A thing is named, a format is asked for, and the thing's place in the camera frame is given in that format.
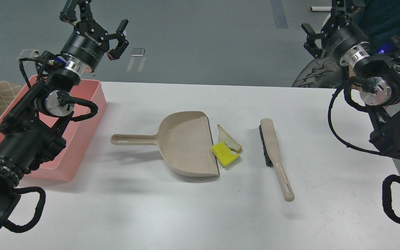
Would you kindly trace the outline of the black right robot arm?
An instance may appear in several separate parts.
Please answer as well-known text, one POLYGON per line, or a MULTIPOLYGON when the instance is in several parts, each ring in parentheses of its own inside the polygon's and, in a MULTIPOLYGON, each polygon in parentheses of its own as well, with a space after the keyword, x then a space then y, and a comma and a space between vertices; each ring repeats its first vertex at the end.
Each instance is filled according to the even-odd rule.
MULTIPOLYGON (((400 0, 333 0, 319 32, 302 24, 304 48, 313 60, 294 81, 294 87, 335 88, 327 120, 335 137, 348 148, 400 160, 400 0), (342 139, 332 124, 332 108, 340 93, 349 106, 367 113, 373 131, 363 149, 342 139)), ((385 214, 400 224, 392 207, 391 186, 382 184, 385 214)))

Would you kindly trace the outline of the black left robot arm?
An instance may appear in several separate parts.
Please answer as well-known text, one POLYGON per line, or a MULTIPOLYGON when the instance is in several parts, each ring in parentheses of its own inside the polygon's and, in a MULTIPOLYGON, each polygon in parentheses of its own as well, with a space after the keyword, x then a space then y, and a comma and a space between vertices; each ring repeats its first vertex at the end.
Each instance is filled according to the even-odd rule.
POLYGON ((90 0, 69 0, 60 20, 73 32, 59 54, 44 51, 19 59, 27 92, 0 123, 0 230, 31 230, 40 220, 46 200, 41 187, 18 188, 24 175, 54 160, 66 147, 63 137, 71 122, 97 115, 92 101, 71 96, 84 72, 94 72, 104 55, 118 60, 129 42, 123 19, 109 34, 93 18, 90 0))

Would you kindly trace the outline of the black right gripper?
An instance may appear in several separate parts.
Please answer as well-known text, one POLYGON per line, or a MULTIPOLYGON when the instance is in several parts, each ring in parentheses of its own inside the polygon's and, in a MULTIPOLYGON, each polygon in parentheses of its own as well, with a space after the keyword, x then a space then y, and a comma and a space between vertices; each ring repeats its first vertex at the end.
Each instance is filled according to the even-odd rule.
POLYGON ((316 33, 309 23, 301 24, 306 33, 303 47, 314 58, 320 58, 324 50, 338 66, 355 66, 370 56, 370 38, 352 23, 353 17, 364 9, 364 0, 332 0, 331 21, 334 24, 325 25, 321 33, 316 33), (322 40, 322 48, 317 46, 317 40, 322 40))

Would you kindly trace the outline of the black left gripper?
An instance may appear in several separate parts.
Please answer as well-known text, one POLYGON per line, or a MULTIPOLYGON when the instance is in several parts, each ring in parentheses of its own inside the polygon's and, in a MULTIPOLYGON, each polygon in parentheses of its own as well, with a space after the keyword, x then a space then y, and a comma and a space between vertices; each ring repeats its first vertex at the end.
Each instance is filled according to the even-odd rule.
POLYGON ((124 30, 129 21, 122 20, 115 34, 109 34, 100 24, 93 21, 90 3, 91 0, 67 0, 65 3, 60 12, 60 20, 75 27, 60 55, 67 60, 73 57, 82 61, 86 65, 86 71, 92 73, 109 50, 110 40, 116 39, 117 46, 107 52, 109 60, 118 60, 127 49, 129 42, 125 38, 124 30), (80 11, 78 23, 77 7, 80 11))

